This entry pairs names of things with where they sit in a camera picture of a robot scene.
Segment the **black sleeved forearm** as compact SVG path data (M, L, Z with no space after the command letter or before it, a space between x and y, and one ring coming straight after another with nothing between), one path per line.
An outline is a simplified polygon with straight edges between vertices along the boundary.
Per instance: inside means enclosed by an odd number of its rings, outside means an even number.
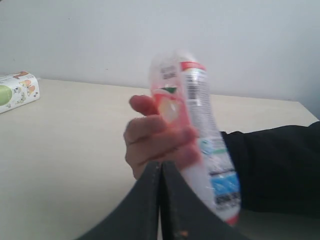
M222 133L240 182L241 206L320 217L320 123Z

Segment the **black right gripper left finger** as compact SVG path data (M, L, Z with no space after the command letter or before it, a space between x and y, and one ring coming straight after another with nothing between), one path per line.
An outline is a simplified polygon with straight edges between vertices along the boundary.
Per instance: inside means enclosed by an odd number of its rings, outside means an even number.
M149 163L122 202L79 240L156 240L160 164Z

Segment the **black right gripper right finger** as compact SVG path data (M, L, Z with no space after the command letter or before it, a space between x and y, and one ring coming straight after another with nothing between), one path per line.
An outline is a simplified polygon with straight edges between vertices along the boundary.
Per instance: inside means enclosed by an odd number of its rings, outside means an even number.
M248 240L205 206L171 161L161 165L159 190L164 240Z

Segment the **person's open hand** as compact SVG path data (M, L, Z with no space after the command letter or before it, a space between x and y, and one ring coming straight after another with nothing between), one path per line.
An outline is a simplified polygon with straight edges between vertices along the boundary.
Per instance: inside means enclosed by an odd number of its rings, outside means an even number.
M134 95L129 104L143 115L129 121L123 134L125 161L135 179L140 178L151 161L174 161L181 170L201 160L196 146L197 133L192 126L168 126L159 115L154 100L147 95Z

